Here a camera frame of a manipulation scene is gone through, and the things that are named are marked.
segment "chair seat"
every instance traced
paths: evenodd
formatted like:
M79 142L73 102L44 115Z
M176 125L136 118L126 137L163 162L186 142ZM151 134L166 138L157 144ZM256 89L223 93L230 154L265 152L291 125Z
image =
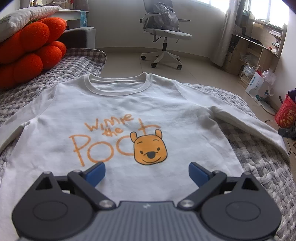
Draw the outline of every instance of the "chair seat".
M153 28L145 28L144 31L155 34L157 36L161 37L168 37L168 38L173 38L173 39L192 39L192 35L187 34L187 33L182 33L182 32L175 32L175 31L170 31L170 30L163 30L163 29L153 29Z

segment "white sweatshirt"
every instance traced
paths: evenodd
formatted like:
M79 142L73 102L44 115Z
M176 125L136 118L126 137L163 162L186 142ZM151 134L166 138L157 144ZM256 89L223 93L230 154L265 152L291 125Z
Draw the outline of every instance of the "white sweatshirt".
M43 171L66 175L104 161L96 187L118 203L180 201L197 189L188 175L196 161L210 171L243 173L214 118L277 148L277 132L194 85L143 73L132 78L93 75L58 83L0 128L0 152L21 134L0 188L0 237L17 238L11 212Z

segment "desk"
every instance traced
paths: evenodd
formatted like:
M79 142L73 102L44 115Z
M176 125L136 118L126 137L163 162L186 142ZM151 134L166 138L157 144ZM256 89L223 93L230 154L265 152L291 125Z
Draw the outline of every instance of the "desk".
M242 65L247 64L241 60L240 53L243 55L250 53L258 57L258 62L255 64L255 66L257 67L260 65L262 72L268 69L275 71L279 62L279 57L275 53L271 52L268 48L239 35L233 35L231 41L237 42L237 45L235 46L233 53L227 53L223 65L223 69L226 72L239 75Z
M51 16L62 18L65 21L79 20L81 12L86 12L86 15L88 14L88 11L72 10L72 9L59 9L59 11L55 12Z
M274 29L274 30L277 31L277 32L280 32L280 33L283 32L283 29L282 29L282 28L280 28L280 27L278 27L278 26L275 26L275 25L272 25L272 24L269 24L269 23L264 22L264 21L262 21L262 20L258 20L258 19L256 19L256 20L254 20L254 22L255 22L255 23L258 23L258 24L261 24L261 25L263 25L263 26L266 26L266 27L268 27L268 28Z

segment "sweatshirt sleeve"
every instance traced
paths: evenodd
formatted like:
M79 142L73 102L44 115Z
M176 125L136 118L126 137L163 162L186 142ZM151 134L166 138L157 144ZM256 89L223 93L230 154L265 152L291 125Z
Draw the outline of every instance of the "sweatshirt sleeve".
M209 109L213 114L213 117L223 120L253 136L267 141L283 154L287 163L290 162L284 140L275 129L259 119L246 114L242 110L229 105L225 101L197 89L194 85L178 82L175 82L175 85L181 95L183 95L188 101Z
M18 110L0 127L0 153L20 135L26 125L35 117L41 115L55 97L58 84L44 90L29 104Z

